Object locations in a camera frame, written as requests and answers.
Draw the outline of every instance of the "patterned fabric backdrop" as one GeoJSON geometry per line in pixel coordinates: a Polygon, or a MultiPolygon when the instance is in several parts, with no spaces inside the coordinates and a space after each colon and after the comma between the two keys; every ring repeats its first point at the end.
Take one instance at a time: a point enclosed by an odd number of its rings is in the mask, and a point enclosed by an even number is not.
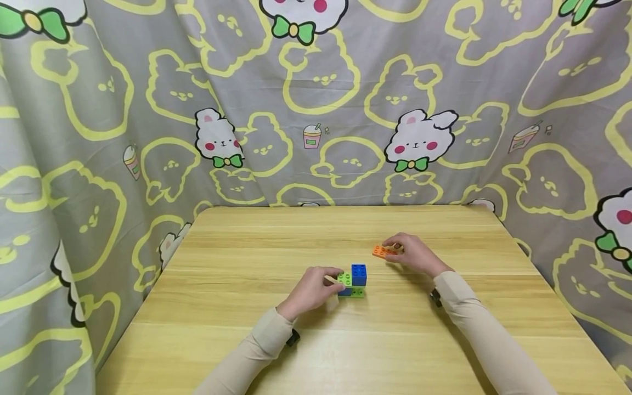
{"type": "Polygon", "coordinates": [[[484,205],[632,387],[631,36],[630,0],[0,0],[0,392],[92,393],[215,205],[484,205]]]}

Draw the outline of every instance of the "blue lego brick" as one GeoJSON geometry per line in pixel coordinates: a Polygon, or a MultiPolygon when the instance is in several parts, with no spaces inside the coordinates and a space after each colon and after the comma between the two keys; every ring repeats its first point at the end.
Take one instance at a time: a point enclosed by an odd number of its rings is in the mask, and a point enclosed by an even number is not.
{"type": "Polygon", "coordinates": [[[351,287],[345,288],[344,291],[340,291],[338,296],[351,296],[353,289],[351,287]]]}
{"type": "Polygon", "coordinates": [[[367,285],[367,266],[351,265],[351,285],[364,287],[367,285]]]}

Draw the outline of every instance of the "toy block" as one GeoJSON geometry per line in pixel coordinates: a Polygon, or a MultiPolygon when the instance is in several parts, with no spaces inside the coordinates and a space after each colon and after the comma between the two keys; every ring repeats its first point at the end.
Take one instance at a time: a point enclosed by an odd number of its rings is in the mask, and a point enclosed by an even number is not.
{"type": "Polygon", "coordinates": [[[348,287],[348,288],[345,288],[344,291],[340,291],[338,293],[338,296],[351,296],[352,292],[353,292],[353,288],[348,287]]]}
{"type": "Polygon", "coordinates": [[[376,245],[373,249],[373,256],[386,259],[386,255],[400,255],[401,252],[397,250],[393,250],[392,248],[384,248],[381,245],[376,245]]]}
{"type": "Polygon", "coordinates": [[[351,285],[364,287],[367,285],[367,266],[351,265],[351,285]]]}
{"type": "Polygon", "coordinates": [[[364,298],[364,295],[364,287],[350,287],[338,293],[338,296],[344,296],[347,298],[364,298]]]}
{"type": "Polygon", "coordinates": [[[350,298],[364,298],[364,288],[353,288],[350,298]]]}
{"type": "Polygon", "coordinates": [[[338,274],[338,281],[343,283],[347,288],[351,287],[351,273],[344,272],[338,274]]]}

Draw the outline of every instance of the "long sleeve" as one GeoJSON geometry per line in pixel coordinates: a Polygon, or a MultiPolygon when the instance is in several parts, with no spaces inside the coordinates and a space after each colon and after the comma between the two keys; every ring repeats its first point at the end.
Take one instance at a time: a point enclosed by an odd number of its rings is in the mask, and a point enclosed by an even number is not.
{"type": "Polygon", "coordinates": [[[278,358],[292,336],[292,323],[275,308],[268,310],[252,332],[209,374],[194,395],[244,395],[263,368],[278,358]]]}
{"type": "Polygon", "coordinates": [[[450,319],[469,340],[499,395],[557,394],[533,360],[480,303],[459,274],[443,272],[434,282],[450,319]]]}

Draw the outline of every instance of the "stacked lego bricks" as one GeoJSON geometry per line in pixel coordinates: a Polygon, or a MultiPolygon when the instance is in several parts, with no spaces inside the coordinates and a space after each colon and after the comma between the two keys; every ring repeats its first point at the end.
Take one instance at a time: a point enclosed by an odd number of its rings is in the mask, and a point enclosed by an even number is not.
{"type": "Polygon", "coordinates": [[[338,296],[348,298],[364,298],[364,289],[367,286],[367,266],[351,265],[351,272],[338,275],[338,281],[346,287],[338,296]]]}

